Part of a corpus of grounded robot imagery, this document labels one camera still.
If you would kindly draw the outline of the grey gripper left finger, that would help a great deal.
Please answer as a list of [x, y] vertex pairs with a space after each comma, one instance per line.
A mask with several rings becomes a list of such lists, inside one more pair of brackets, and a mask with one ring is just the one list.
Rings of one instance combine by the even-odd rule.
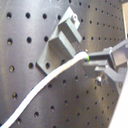
[[128, 39], [121, 41], [114, 47], [105, 48], [102, 51], [89, 54], [91, 60], [109, 61], [111, 66], [119, 66], [128, 60]]

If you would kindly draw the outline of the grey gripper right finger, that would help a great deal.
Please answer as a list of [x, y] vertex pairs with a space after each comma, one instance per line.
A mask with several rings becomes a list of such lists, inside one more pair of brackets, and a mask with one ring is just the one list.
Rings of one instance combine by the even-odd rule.
[[84, 62], [83, 69], [88, 78], [95, 79], [96, 85], [100, 87], [110, 85], [118, 92], [122, 89], [127, 72], [126, 67], [120, 67], [117, 71], [115, 71], [109, 66], [107, 61]]

